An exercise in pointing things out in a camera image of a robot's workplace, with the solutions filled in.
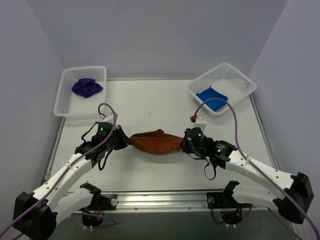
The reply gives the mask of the brown towel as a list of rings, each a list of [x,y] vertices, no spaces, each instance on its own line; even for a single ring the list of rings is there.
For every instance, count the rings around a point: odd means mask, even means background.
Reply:
[[[129,138],[131,146],[150,154],[166,154],[181,148],[183,137],[165,133],[162,129],[133,134]]]

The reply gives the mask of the bright blue towel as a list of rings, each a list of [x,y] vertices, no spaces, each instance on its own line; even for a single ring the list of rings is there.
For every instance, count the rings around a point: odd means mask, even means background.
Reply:
[[[211,86],[196,94],[196,96],[202,101],[206,102],[209,99],[212,99],[206,103],[206,105],[214,112],[217,112],[219,109],[226,105],[228,97],[217,92]]]

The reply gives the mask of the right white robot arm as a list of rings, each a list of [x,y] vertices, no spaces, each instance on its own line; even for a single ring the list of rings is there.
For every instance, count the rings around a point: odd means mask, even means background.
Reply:
[[[245,155],[239,148],[224,140],[205,136],[200,127],[188,128],[181,143],[184,153],[194,154],[208,166],[238,173],[273,193],[271,200],[278,213],[286,220],[301,225],[314,198],[309,177],[292,174],[268,166]]]

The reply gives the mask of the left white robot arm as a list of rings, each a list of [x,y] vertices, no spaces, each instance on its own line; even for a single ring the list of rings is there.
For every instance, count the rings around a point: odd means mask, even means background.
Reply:
[[[90,141],[75,149],[67,163],[32,193],[22,192],[15,200],[13,227],[32,240],[47,240],[56,226],[78,210],[98,210],[108,198],[85,182],[74,193],[65,193],[111,151],[129,145],[121,126],[100,122]]]

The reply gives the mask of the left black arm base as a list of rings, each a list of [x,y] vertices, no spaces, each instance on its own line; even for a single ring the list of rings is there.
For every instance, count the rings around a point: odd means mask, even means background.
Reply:
[[[106,216],[106,211],[115,211],[118,195],[115,193],[102,194],[100,188],[85,182],[78,190],[69,195],[75,201],[74,206],[79,210],[75,213],[81,216],[84,227],[102,229],[116,226],[118,223]]]

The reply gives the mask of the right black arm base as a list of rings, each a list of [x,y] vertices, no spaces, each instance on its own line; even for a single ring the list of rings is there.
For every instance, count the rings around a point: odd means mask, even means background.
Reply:
[[[249,203],[238,203],[233,195],[235,188],[239,187],[238,181],[230,181],[221,192],[207,192],[207,207],[210,209],[211,216],[218,225],[225,224],[226,227],[235,228],[251,212],[253,205]],[[214,209],[234,209],[220,213],[220,220],[214,216]]]

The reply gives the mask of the left white plastic basket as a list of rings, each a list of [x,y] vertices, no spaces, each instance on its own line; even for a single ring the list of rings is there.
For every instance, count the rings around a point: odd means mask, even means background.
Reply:
[[[102,87],[102,91],[88,98],[77,95],[72,87],[80,80],[89,78]],[[56,94],[54,114],[68,120],[98,118],[98,106],[106,99],[107,69],[104,66],[79,66],[63,70]]]

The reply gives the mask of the white plastic basket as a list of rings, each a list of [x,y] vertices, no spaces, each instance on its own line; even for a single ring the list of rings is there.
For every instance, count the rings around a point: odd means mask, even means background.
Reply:
[[[72,87],[80,80],[89,78],[102,87],[102,91],[88,98],[77,95]],[[63,70],[56,94],[54,114],[68,120],[98,118],[98,106],[106,99],[107,69],[104,66],[79,66]]]
[[[239,69],[224,62],[195,78],[188,85],[191,96],[198,104],[202,104],[203,100],[197,94],[209,88],[227,97],[228,103],[234,107],[251,95],[257,89],[257,84]]]

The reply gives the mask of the purple towel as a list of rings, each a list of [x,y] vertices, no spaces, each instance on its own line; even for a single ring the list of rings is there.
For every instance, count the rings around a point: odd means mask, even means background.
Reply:
[[[72,92],[83,98],[90,98],[100,93],[103,87],[92,78],[81,78],[71,88]]]

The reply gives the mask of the right white plastic basket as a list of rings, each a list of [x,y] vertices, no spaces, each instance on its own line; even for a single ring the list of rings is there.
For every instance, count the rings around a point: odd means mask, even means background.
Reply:
[[[224,62],[195,78],[188,85],[191,96],[198,104],[202,104],[203,100],[197,94],[209,88],[227,97],[228,103],[234,107],[251,95],[257,89],[257,84],[239,69]]]

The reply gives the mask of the aluminium front rail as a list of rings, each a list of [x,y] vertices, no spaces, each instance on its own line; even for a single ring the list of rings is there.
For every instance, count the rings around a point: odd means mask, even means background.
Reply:
[[[206,193],[200,191],[187,192],[134,192],[134,193],[115,193],[118,195],[117,209],[133,209],[133,208],[208,208]],[[49,206],[49,198],[44,200],[36,197],[34,193],[21,194],[21,201],[24,209],[27,210],[31,206],[50,208],[52,212],[59,215],[71,215],[80,208],[74,206],[75,201],[68,195],[62,195],[52,206]],[[264,193],[263,187],[251,187],[240,184],[235,187],[234,199],[240,204],[250,204],[253,207],[264,207],[276,210],[271,200],[275,198],[273,193]]]

